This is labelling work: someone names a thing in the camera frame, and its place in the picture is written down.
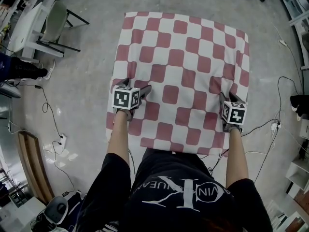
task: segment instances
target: forearm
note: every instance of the forearm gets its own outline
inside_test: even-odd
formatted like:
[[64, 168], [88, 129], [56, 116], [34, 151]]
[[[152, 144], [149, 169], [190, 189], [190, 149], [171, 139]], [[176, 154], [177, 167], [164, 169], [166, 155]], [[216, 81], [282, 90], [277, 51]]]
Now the forearm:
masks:
[[107, 148], [107, 153], [119, 155], [129, 165], [127, 139], [127, 115], [119, 111], [116, 113], [111, 139]]
[[239, 130], [233, 129], [230, 132], [229, 152], [226, 168], [226, 188], [234, 182], [249, 177], [247, 160], [242, 145]]

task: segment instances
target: table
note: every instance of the table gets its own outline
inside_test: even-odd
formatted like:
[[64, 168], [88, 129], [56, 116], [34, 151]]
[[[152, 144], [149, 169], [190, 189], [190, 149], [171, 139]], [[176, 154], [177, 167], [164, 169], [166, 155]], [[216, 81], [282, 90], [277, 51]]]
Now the table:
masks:
[[40, 27], [44, 23], [48, 13], [49, 9], [43, 6], [41, 2], [30, 12], [28, 12], [23, 18], [21, 18], [13, 30], [13, 34], [8, 45], [8, 50], [18, 52], [24, 48], [31, 48], [62, 58], [63, 53], [36, 43], [38, 36], [42, 36], [39, 31], [35, 30], [36, 23], [39, 22]]
[[[128, 125], [129, 148], [218, 154], [229, 147], [219, 94], [247, 100], [249, 43], [244, 32], [182, 14], [126, 13], [111, 90], [129, 77], [152, 91]], [[109, 93], [106, 136], [113, 128]]]

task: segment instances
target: white box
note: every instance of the white box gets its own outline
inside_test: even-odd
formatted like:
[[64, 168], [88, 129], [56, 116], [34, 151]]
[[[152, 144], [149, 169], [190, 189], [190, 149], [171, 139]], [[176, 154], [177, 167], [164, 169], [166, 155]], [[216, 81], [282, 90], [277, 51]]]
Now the white box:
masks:
[[140, 88], [115, 85], [112, 89], [112, 107], [131, 110], [139, 105]]
[[228, 124], [243, 125], [246, 113], [246, 104], [226, 101], [223, 104], [221, 117]]
[[299, 136], [309, 139], [309, 120], [308, 119], [301, 120]]

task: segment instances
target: floor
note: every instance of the floor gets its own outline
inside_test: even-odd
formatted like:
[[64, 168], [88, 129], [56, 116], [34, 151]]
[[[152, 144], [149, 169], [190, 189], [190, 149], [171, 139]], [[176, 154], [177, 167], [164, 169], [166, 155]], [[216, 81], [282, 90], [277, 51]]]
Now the floor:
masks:
[[[66, 171], [75, 189], [87, 192], [100, 171], [107, 149], [105, 120], [108, 86], [112, 75], [116, 46], [124, 18], [128, 11], [157, 11], [192, 15], [217, 21], [246, 32], [250, 43], [251, 75], [248, 95], [246, 132], [260, 126], [275, 116], [279, 109], [278, 78], [292, 78], [300, 90], [299, 78], [293, 57], [288, 48], [280, 45], [280, 37], [293, 51], [297, 64], [300, 56], [295, 35], [288, 25], [288, 15], [280, 0], [61, 0], [67, 7], [90, 22], [63, 33], [61, 42], [81, 49], [80, 53], [67, 50], [64, 58], [56, 59], [56, 68], [43, 85], [54, 110], [59, 131], [68, 137], [66, 149], [57, 155], [57, 165]], [[52, 57], [39, 55], [47, 66]], [[42, 112], [45, 102], [42, 91], [24, 88], [24, 96], [14, 101], [25, 116], [15, 113], [14, 122], [24, 125], [40, 139], [41, 149], [51, 150], [51, 142], [59, 137], [51, 113]], [[281, 118], [284, 127], [295, 138], [299, 123], [289, 105], [295, 93], [293, 83], [280, 80], [282, 97]], [[272, 141], [270, 125], [255, 130], [243, 138], [250, 178], [255, 180]], [[274, 196], [283, 195], [289, 182], [284, 177], [298, 146], [288, 132], [281, 128], [275, 144], [265, 160], [256, 186], [265, 203]], [[56, 195], [72, 186], [64, 173], [54, 166], [54, 154], [45, 150], [45, 167]], [[131, 149], [135, 168], [143, 151]], [[218, 156], [204, 159], [213, 167]], [[222, 158], [213, 176], [224, 184], [226, 158]]]

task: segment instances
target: white cube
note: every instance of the white cube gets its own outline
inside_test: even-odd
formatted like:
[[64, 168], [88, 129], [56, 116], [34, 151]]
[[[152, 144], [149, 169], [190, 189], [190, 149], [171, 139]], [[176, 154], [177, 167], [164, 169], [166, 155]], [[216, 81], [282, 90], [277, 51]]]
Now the white cube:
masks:
[[226, 101], [223, 104], [221, 117], [228, 124], [243, 125], [246, 113], [246, 104]]
[[139, 105], [140, 88], [115, 85], [112, 89], [112, 107], [131, 110]]

